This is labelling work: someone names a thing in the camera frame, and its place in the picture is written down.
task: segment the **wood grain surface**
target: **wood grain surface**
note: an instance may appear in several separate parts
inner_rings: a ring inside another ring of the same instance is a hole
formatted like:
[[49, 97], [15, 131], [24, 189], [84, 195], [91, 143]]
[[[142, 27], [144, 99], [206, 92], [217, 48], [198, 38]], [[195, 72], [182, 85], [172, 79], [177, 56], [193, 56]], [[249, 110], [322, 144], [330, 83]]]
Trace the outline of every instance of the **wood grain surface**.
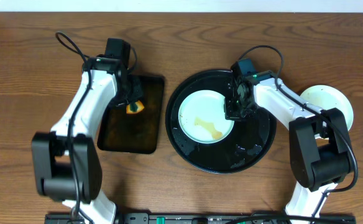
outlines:
[[[288, 132], [254, 167], [231, 175], [200, 171], [171, 146], [164, 121], [174, 89], [190, 75], [229, 68], [254, 45], [274, 45], [285, 57], [281, 78], [294, 91], [331, 85], [351, 101], [350, 131], [359, 165], [352, 190], [331, 194], [324, 213], [352, 213], [363, 223], [363, 14], [0, 13], [0, 223], [43, 223], [48, 211], [68, 211], [40, 197], [30, 141], [49, 131], [79, 87], [81, 58], [54, 38], [66, 32], [88, 55], [108, 37], [131, 43], [139, 73], [163, 75], [165, 96], [157, 150], [151, 155], [98, 150], [103, 190], [123, 212], [250, 213], [285, 207], [295, 187]], [[258, 70], [279, 65], [270, 50], [250, 57]], [[339, 187], [351, 180], [350, 174]]]

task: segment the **orange object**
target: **orange object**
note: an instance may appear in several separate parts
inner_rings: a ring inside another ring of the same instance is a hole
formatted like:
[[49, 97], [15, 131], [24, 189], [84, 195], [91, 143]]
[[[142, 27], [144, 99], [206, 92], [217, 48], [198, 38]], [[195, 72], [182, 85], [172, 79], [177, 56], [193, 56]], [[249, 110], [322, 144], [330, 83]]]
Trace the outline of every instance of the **orange object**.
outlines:
[[126, 113], [127, 114], [137, 114], [137, 113], [140, 113], [144, 109], [144, 105], [140, 100], [137, 100], [137, 102], [135, 102], [135, 104], [137, 106], [136, 111], [131, 110], [131, 105], [126, 106]]

